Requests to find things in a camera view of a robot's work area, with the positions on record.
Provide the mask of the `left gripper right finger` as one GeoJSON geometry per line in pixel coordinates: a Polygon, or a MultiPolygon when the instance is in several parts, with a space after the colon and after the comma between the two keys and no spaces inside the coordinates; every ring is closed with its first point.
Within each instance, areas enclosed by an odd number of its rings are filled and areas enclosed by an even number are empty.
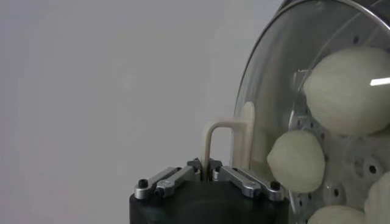
{"type": "Polygon", "coordinates": [[[248,198],[265,197],[270,201],[283,201],[285,189],[278,181],[267,181],[252,171],[224,166],[220,161],[210,160],[211,179],[232,183],[248,198]]]}

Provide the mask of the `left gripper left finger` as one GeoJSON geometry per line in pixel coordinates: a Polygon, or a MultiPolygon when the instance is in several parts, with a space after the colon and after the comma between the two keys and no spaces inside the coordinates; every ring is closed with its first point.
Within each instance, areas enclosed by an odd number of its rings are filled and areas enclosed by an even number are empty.
{"type": "Polygon", "coordinates": [[[175,194],[176,189],[186,181],[200,181],[202,166],[200,160],[195,158],[188,161],[184,167],[167,167],[158,174],[138,180],[133,195],[138,200],[147,200],[153,195],[169,197],[175,194]]]}

